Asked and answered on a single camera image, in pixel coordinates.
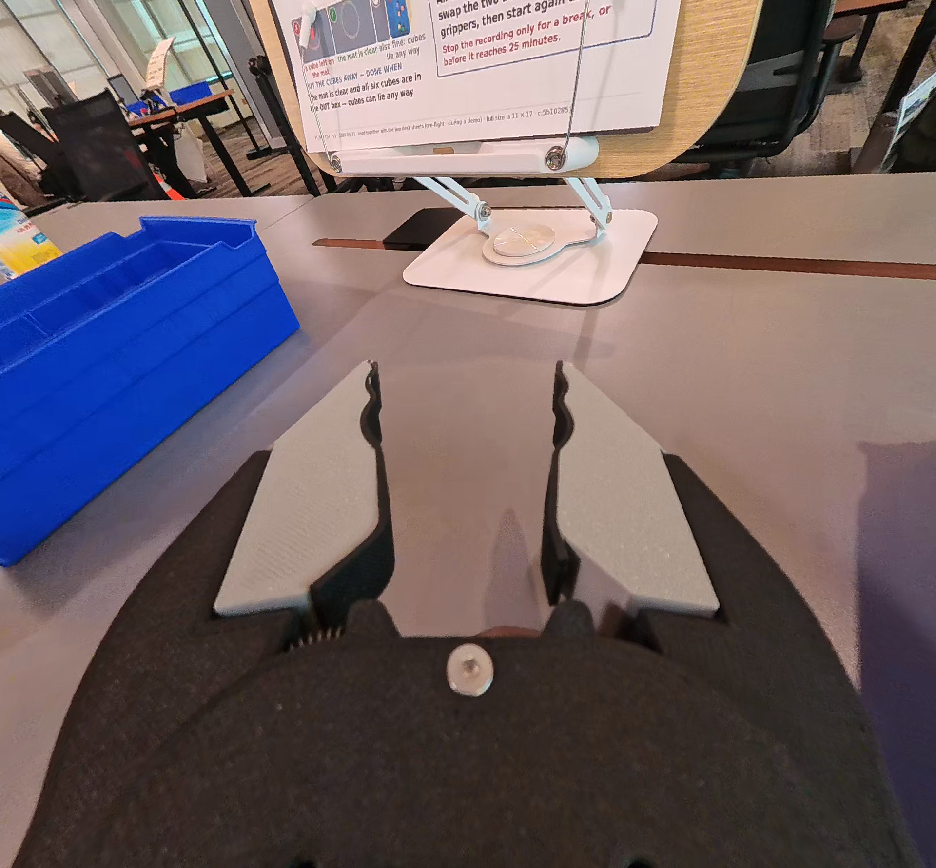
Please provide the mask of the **black flat rectangular pad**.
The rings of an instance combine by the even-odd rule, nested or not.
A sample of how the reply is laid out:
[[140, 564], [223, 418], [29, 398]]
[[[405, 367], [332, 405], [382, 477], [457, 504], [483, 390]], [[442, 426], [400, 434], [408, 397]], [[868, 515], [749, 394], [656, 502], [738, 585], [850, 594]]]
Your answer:
[[416, 211], [382, 241], [388, 251], [423, 252], [465, 216], [454, 207]]

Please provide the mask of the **printed leaflet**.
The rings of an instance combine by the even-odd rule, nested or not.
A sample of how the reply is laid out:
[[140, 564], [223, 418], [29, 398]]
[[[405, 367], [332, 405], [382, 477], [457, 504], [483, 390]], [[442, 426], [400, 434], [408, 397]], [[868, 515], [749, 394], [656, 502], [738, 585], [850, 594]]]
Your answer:
[[935, 171], [935, 73], [901, 100], [885, 171]]

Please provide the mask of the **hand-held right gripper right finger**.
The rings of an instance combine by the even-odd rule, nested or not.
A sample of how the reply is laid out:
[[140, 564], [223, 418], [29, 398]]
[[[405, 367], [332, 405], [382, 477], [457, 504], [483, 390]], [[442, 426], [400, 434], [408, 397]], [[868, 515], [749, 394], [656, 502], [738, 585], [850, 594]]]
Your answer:
[[541, 575], [551, 606], [592, 618], [662, 611], [713, 618], [720, 603], [659, 443], [559, 361]]

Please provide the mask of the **white document stand wooden board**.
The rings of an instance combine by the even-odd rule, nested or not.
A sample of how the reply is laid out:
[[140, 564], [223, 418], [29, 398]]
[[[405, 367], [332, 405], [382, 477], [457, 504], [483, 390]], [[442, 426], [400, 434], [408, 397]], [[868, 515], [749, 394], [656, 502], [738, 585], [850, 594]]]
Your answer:
[[[694, 144], [739, 84], [762, 2], [682, 0], [661, 121], [649, 131], [310, 152], [295, 84], [288, 116], [326, 173], [414, 179], [465, 216], [406, 267], [407, 284], [600, 305], [624, 292], [658, 219], [615, 208], [598, 178], [649, 172]], [[269, 0], [250, 3], [273, 34]]]

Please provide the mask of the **wooden background desk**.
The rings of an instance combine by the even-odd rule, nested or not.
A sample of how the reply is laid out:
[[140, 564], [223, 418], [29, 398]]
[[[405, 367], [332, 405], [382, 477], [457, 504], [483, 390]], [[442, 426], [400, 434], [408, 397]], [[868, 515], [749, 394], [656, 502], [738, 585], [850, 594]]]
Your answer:
[[[916, 0], [838, 0], [825, 41], [835, 51], [832, 79], [852, 85], [861, 76], [861, 62], [877, 20]], [[860, 148], [850, 150], [852, 174], [879, 174], [891, 168], [897, 147], [911, 125], [934, 100], [935, 76], [916, 84], [919, 70], [934, 51], [935, 0], [929, 0], [885, 92], [869, 134]]]
[[134, 116], [127, 122], [132, 131], [142, 133], [142, 143], [145, 145], [156, 170], [161, 173], [172, 190], [185, 198], [195, 199], [198, 194], [181, 172], [174, 143], [170, 139], [160, 137], [157, 132], [163, 129], [172, 130], [175, 126], [191, 120], [195, 120], [201, 125], [204, 136], [208, 139], [216, 157], [221, 161], [222, 166], [233, 181], [239, 195], [252, 197], [259, 193], [259, 191], [253, 191], [249, 188], [228, 149], [209, 121], [210, 116], [228, 110], [228, 99], [232, 95], [231, 90], [223, 90], [220, 93], [213, 93], [193, 102], [170, 105], [154, 114]]

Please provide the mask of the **white instruction sheet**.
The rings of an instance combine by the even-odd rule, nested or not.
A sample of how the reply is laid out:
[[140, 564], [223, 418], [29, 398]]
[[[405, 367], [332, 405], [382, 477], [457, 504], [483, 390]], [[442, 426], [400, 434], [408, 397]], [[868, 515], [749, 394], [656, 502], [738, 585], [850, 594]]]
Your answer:
[[682, 0], [269, 0], [310, 152], [659, 126]]

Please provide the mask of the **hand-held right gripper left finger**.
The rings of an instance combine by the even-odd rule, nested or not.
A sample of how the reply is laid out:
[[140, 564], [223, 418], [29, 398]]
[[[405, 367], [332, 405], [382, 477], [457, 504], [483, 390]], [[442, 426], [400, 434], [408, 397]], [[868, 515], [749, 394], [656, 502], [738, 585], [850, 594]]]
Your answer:
[[378, 364], [356, 366], [277, 441], [214, 602], [220, 617], [346, 618], [395, 568]]

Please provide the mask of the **black mesh office chair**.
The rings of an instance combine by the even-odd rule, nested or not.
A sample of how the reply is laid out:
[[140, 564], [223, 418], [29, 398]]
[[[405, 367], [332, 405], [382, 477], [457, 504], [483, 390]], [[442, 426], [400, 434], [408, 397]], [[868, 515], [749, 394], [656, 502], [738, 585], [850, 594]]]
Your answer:
[[87, 99], [45, 107], [64, 158], [89, 202], [168, 201], [109, 90]]

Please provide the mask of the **grey desk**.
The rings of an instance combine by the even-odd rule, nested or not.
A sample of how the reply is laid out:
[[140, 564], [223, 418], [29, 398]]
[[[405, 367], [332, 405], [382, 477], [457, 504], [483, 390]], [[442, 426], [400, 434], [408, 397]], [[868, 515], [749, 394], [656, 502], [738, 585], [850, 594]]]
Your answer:
[[238, 466], [364, 360], [379, 365], [404, 636], [533, 628], [552, 391], [572, 362], [776, 560], [861, 693], [859, 444], [934, 442], [934, 176], [625, 184], [659, 219], [597, 309], [419, 289], [377, 241], [427, 193], [64, 207], [64, 251], [143, 216], [253, 219], [300, 332], [2, 570], [2, 866], [67, 708], [136, 584]]

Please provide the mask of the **yellow blue printed box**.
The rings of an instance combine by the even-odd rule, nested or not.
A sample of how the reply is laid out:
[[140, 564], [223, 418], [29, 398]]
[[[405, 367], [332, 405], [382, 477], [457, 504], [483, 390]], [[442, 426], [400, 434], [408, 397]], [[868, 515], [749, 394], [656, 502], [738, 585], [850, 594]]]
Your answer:
[[1, 284], [61, 257], [63, 252], [14, 201], [1, 195]]

